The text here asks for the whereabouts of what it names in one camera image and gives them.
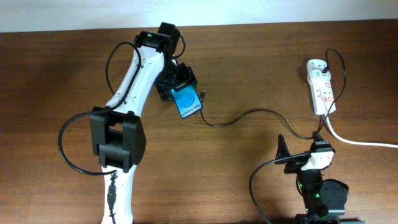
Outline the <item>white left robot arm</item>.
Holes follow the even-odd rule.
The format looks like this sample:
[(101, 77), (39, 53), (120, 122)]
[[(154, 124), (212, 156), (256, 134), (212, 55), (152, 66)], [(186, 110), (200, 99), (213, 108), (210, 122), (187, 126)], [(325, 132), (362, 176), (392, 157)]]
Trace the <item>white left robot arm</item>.
[(141, 116), (150, 89), (155, 87), (161, 100), (175, 103), (183, 119), (203, 108), (192, 68), (178, 63), (174, 54), (182, 38), (177, 27), (166, 22), (157, 32), (142, 31), (132, 44), (131, 65), (105, 112), (93, 108), (93, 153), (98, 156), (105, 183), (103, 223), (134, 221), (132, 185), (146, 148)]

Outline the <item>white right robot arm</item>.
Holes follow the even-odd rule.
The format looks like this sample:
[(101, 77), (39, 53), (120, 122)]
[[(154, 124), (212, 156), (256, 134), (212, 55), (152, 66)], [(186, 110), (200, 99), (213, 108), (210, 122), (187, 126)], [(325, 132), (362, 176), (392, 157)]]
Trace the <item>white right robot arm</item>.
[(313, 134), (310, 149), (291, 155), (283, 135), (278, 135), (276, 164), (285, 165), (285, 174), (296, 175), (306, 213), (295, 216), (297, 223), (363, 223), (358, 218), (344, 218), (349, 187), (336, 179), (324, 179), (322, 171), (331, 166), (336, 151), (319, 134)]

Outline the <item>blue Galaxy smartphone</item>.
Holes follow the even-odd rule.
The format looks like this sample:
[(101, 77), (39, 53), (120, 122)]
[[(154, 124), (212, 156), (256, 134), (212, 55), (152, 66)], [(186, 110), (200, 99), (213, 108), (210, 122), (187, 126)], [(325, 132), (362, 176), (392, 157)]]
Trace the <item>blue Galaxy smartphone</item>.
[(171, 93), (182, 119), (188, 118), (203, 108), (195, 88), (191, 85), (180, 91), (171, 90)]

